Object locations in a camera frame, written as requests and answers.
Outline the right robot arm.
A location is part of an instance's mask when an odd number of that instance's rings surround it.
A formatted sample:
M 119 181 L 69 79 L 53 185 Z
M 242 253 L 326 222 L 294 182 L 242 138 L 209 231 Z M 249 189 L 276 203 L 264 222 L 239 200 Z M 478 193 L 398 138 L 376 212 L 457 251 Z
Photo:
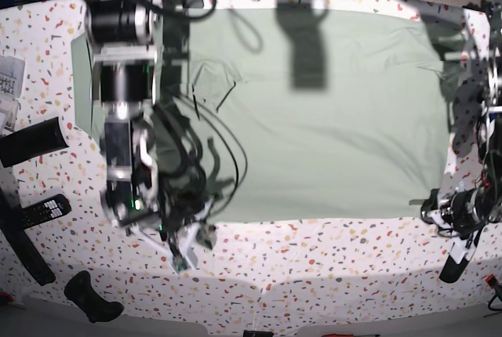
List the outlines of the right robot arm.
M 100 196 L 107 219 L 128 233 L 150 227 L 172 234 L 186 226 L 213 232 L 206 175 L 159 105 L 155 85 L 163 57 L 155 29 L 163 18 L 195 18 L 165 8 L 162 0 L 83 1 L 94 55 L 92 98 L 104 111 L 100 143 L 107 175 Z

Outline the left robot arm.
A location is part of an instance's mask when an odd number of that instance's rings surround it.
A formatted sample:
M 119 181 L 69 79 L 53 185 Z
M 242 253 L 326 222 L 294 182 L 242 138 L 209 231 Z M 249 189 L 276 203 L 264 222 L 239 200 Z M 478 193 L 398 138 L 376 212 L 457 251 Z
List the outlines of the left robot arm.
M 487 53 L 480 53 L 474 30 L 465 27 L 452 37 L 440 37 L 435 48 L 448 65 L 458 87 L 448 84 L 446 94 L 453 101 L 456 134 L 455 153 L 460 153 L 460 134 L 472 130 L 482 169 L 470 190 L 457 187 L 448 194 L 433 190 L 421 208 L 421 219 L 434 224 L 442 237 L 467 241 L 480 235 L 489 223 L 501 221 L 501 4 L 483 4 L 480 12 L 489 23 Z

